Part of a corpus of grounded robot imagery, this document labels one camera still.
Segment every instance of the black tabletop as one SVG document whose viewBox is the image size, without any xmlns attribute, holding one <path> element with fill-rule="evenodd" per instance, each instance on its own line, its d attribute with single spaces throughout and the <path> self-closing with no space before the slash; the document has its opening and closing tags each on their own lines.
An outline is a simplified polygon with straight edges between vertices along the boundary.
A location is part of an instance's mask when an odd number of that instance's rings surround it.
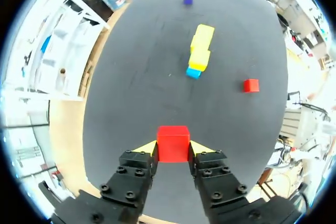
<svg viewBox="0 0 336 224">
<path fill-rule="evenodd" d="M 198 80 L 186 76 L 199 24 L 215 27 Z M 243 93 L 259 79 L 260 92 Z M 156 139 L 160 125 L 187 125 L 191 139 L 228 157 L 249 188 L 279 134 L 287 98 L 286 48 L 265 0 L 133 0 L 114 26 L 86 104 L 83 152 L 89 181 L 107 182 L 125 150 Z M 158 166 L 144 214 L 207 223 L 187 163 Z"/>
</svg>

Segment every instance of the wire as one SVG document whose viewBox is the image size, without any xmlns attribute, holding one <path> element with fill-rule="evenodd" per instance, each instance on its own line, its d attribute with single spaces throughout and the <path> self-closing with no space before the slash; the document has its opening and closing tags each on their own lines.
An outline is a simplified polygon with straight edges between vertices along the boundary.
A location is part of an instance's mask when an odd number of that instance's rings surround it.
<svg viewBox="0 0 336 224">
<path fill-rule="evenodd" d="M 317 112 L 321 112 L 322 114 L 324 114 L 324 116 L 323 116 L 323 120 L 324 120 L 324 121 L 328 121 L 328 122 L 331 121 L 331 118 L 330 118 L 330 116 L 328 115 L 327 111 L 326 111 L 325 109 L 323 109 L 323 108 L 317 107 L 317 106 L 315 106 L 315 105 L 313 105 L 313 104 L 309 104 L 309 103 L 301 103 L 301 102 L 298 102 L 298 103 L 294 103 L 294 104 L 299 104 L 299 105 L 301 105 L 301 106 L 303 106 L 303 107 L 306 107 L 306 108 L 309 108 L 309 109 L 311 109 L 311 110 L 315 110 L 315 111 L 317 111 Z"/>
<path fill-rule="evenodd" d="M 288 198 L 289 197 L 289 193 L 290 193 L 290 187 L 292 185 L 292 180 L 290 179 L 290 177 L 287 174 L 284 174 L 284 173 L 281 173 L 281 172 L 278 172 L 278 171 L 277 171 L 277 173 L 278 174 L 275 174 L 274 176 L 277 176 L 277 175 L 285 176 L 287 178 L 288 182 L 289 182 L 289 184 L 288 184 L 288 192 L 287 192 L 287 198 Z"/>
<path fill-rule="evenodd" d="M 316 147 L 319 146 L 319 145 L 321 145 L 321 144 L 316 144 L 316 145 L 314 145 L 312 148 L 309 148 L 309 149 L 307 150 L 307 152 L 310 152 L 312 149 L 316 148 Z"/>
<path fill-rule="evenodd" d="M 283 168 L 287 168 L 289 166 L 291 166 L 292 163 L 290 162 L 289 164 L 287 165 L 283 165 L 283 166 L 276 166 L 276 165 L 268 165 L 266 166 L 267 168 L 272 168 L 272 169 L 283 169 Z"/>
<path fill-rule="evenodd" d="M 306 206 L 306 212 L 309 209 L 309 201 L 308 198 L 306 197 L 306 195 L 302 192 L 299 192 L 299 195 L 301 195 L 302 199 L 304 200 L 305 206 Z"/>
</svg>

